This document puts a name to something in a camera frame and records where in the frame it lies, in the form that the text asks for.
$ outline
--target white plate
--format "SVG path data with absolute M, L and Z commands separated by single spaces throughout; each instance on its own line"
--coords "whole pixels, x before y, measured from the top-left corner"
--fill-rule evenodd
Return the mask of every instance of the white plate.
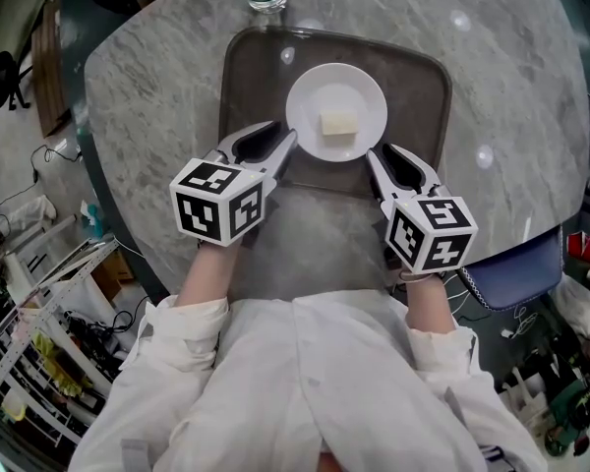
M 322 111 L 354 112 L 356 135 L 322 134 Z M 300 77 L 286 98 L 286 121 L 297 130 L 299 146 L 325 161 L 357 159 L 381 139 L 386 126 L 386 100 L 376 81 L 343 63 L 327 63 Z

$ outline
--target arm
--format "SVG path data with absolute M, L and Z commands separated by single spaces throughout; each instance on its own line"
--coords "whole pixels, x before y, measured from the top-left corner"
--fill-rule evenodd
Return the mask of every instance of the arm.
M 439 278 L 407 283 L 409 339 L 418 376 L 456 408 L 479 447 L 499 447 L 518 471 L 547 470 L 547 463 L 520 422 L 504 407 L 494 380 L 479 367 L 478 341 L 456 328 Z
M 225 298 L 239 244 L 203 244 L 179 296 L 147 303 L 151 337 L 136 341 L 109 399 L 77 447 L 71 471 L 124 472 L 121 441 L 148 444 L 152 465 L 201 396 L 212 373 L 214 346 L 227 317 Z

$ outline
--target white shirt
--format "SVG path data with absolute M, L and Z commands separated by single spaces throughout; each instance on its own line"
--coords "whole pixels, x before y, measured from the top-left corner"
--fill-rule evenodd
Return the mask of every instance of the white shirt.
M 231 316 L 225 300 L 174 300 L 147 306 L 152 336 L 71 471 L 124 471 L 124 439 L 148 444 L 154 471 L 315 472 L 323 443 L 349 472 L 547 470 L 469 328 L 410 329 L 373 290 L 239 301 Z

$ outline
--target white sleeve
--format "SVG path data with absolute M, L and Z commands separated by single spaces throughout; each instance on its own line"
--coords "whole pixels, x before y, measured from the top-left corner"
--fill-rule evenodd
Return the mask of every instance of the white sleeve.
M 202 394 L 227 317 L 227 300 L 172 308 L 176 297 L 166 298 L 157 308 L 147 303 L 139 339 L 105 407 L 79 443 L 70 471 L 124 472 L 124 439 L 146 442 L 152 465 Z M 140 338 L 147 324 L 152 336 Z
M 418 376 L 437 397 L 456 404 L 457 417 L 486 459 L 500 449 L 516 471 L 548 470 L 531 435 L 499 399 L 492 376 L 479 367 L 478 339 L 470 328 L 448 334 L 409 328 L 409 340 Z

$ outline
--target brown tray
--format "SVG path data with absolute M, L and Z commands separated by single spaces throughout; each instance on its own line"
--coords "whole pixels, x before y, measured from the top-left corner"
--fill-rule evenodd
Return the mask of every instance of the brown tray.
M 290 64 L 282 60 L 287 47 L 294 52 Z M 372 76 L 387 104 L 379 145 L 402 146 L 437 169 L 452 94 L 445 67 L 403 47 L 327 31 L 266 27 L 234 36 L 225 54 L 219 139 L 266 120 L 286 125 L 288 92 L 302 74 L 323 63 L 347 63 Z M 364 158 L 326 162 L 297 148 L 284 179 L 355 196 L 372 194 Z

